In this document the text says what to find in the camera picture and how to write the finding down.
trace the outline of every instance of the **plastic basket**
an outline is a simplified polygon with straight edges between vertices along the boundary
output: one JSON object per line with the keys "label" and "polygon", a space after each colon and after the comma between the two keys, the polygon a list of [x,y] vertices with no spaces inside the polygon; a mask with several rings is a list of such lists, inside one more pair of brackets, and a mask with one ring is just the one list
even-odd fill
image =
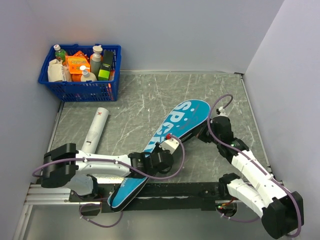
{"label": "plastic basket", "polygon": [[[82,51],[90,57],[93,51],[93,45],[60,45],[68,55],[72,56],[78,51]],[[112,81],[88,81],[88,82],[49,82],[48,66],[49,62],[55,59],[55,50],[52,46],[46,56],[41,68],[38,82],[46,85],[63,102],[101,102],[116,101],[118,97],[120,65],[121,65],[121,46],[102,45],[103,50],[114,53],[112,61],[112,70],[115,70]]]}

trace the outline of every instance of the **skateboard deck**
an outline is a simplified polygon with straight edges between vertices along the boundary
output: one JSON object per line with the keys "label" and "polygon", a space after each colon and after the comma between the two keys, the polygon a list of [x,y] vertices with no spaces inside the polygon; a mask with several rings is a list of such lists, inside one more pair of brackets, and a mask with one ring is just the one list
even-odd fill
{"label": "skateboard deck", "polygon": [[[187,136],[195,127],[202,124],[208,117],[210,106],[202,100],[186,100],[178,104],[165,118],[155,132],[143,152],[152,152],[156,142],[163,142],[168,134],[178,138]],[[108,198],[107,202],[114,212],[123,210],[141,191],[148,177],[125,177]]]}

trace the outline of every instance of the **white cylinder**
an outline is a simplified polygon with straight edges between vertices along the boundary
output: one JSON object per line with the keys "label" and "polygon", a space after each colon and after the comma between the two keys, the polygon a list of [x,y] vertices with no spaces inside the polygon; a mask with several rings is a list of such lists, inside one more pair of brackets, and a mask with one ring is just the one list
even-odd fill
{"label": "white cylinder", "polygon": [[104,130],[109,111],[99,107],[94,115],[88,134],[85,137],[81,150],[87,154],[96,152],[102,131]]}

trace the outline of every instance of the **gray bottle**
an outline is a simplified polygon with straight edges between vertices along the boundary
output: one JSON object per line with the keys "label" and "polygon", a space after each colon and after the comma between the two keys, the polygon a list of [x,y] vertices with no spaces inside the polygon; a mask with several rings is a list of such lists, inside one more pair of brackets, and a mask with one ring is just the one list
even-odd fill
{"label": "gray bottle", "polygon": [[100,71],[100,66],[101,66],[101,53],[103,49],[101,45],[99,46],[94,46],[93,47],[93,52],[92,57],[90,58],[90,68],[91,68],[91,73],[93,73],[98,79],[99,71]]}

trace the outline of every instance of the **gray marble floor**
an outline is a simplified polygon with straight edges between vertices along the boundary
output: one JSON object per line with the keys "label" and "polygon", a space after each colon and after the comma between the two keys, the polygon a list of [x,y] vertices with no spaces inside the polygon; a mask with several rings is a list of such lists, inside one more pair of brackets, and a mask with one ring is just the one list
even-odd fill
{"label": "gray marble floor", "polygon": [[[76,143],[80,149],[98,107],[109,110],[106,127],[96,153],[122,155],[140,152],[165,119],[180,102],[200,99],[210,105],[223,94],[233,94],[226,109],[235,137],[242,139],[266,168],[254,119],[241,76],[228,73],[210,74],[137,74],[122,73],[116,102],[67,102],[64,104],[52,148]],[[185,144],[184,169],[166,182],[217,182],[226,173],[240,173],[221,157],[213,143],[192,139]],[[119,183],[121,178],[96,175],[99,183]]]}

